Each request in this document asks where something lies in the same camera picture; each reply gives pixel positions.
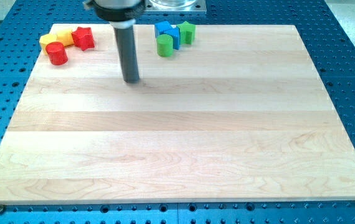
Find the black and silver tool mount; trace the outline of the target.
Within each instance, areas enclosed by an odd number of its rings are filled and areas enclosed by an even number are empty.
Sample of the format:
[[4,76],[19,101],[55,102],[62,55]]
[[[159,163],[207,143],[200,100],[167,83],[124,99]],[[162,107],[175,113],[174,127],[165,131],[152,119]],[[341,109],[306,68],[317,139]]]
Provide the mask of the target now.
[[83,6],[87,10],[93,9],[105,21],[122,22],[139,18],[146,3],[145,0],[87,0]]

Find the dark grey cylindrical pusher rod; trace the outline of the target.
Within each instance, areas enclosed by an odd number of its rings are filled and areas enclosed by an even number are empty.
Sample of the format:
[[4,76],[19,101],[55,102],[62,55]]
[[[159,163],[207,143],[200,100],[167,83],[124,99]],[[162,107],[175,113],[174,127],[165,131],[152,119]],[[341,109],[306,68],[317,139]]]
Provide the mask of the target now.
[[113,25],[123,80],[126,83],[137,83],[140,80],[133,30],[134,23],[135,20],[129,20],[116,22]]

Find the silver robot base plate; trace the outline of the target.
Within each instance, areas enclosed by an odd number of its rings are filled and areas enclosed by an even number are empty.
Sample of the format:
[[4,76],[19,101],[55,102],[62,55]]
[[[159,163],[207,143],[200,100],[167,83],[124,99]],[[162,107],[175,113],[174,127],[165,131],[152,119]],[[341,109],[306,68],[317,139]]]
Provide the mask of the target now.
[[145,14],[205,14],[206,0],[146,0]]

